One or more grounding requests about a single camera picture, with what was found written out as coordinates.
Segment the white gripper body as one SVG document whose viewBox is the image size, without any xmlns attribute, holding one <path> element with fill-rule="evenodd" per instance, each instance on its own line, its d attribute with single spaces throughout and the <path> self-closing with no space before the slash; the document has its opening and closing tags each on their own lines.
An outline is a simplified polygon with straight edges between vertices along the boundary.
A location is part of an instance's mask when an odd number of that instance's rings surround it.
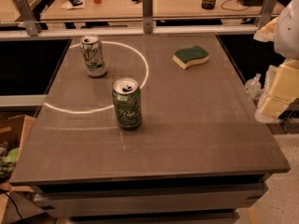
<svg viewBox="0 0 299 224">
<path fill-rule="evenodd" d="M 291 0 L 280 13 L 275 28 L 274 49 L 287 59 L 299 59 L 299 0 Z"/>
</svg>

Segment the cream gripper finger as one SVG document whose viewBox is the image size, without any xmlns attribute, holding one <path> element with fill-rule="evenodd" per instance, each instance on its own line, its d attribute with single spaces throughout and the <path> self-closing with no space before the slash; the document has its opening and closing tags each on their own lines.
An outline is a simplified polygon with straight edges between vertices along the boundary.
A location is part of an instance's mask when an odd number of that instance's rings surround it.
<svg viewBox="0 0 299 224">
<path fill-rule="evenodd" d="M 299 61 L 286 59 L 279 67 L 270 65 L 255 119 L 273 123 L 299 97 Z"/>
<path fill-rule="evenodd" d="M 273 42 L 275 38 L 275 30 L 277 27 L 278 18 L 274 18 L 265 26 L 259 29 L 253 36 L 254 40 L 260 42 Z"/>
</svg>

